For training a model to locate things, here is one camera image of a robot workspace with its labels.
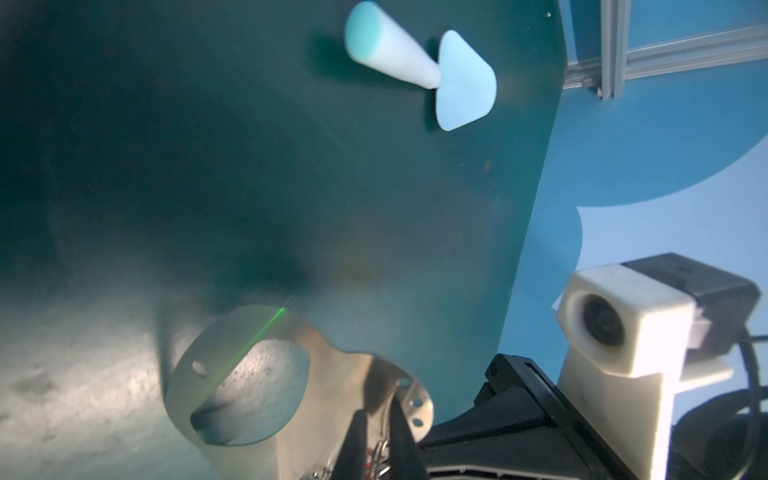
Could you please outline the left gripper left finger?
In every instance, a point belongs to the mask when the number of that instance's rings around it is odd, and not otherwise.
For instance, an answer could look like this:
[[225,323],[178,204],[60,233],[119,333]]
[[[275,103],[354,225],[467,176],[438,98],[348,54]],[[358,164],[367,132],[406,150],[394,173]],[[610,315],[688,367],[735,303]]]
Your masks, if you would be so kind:
[[365,411],[356,411],[350,422],[330,480],[363,480],[367,472],[367,428]]

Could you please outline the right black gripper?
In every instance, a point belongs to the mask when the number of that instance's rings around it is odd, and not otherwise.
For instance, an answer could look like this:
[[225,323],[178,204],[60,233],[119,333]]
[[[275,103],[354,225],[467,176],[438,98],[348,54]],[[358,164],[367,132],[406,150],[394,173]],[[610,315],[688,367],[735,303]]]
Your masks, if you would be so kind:
[[473,407],[418,447],[433,479],[632,479],[530,358],[496,355]]

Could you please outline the red-capped silver key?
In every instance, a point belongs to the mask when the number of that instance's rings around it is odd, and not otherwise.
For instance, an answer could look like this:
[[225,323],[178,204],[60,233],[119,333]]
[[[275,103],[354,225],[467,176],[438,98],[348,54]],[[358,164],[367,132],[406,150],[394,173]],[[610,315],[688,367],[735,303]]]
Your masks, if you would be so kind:
[[367,449],[366,455],[363,478],[365,480],[388,479],[391,468],[389,441],[384,439],[377,442],[374,447]]

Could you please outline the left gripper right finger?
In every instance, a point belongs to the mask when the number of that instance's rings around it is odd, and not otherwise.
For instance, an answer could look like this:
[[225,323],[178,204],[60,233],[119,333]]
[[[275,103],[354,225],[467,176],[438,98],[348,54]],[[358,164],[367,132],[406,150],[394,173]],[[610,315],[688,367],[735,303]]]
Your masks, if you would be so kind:
[[389,410],[389,465],[391,480],[430,479],[397,397]]

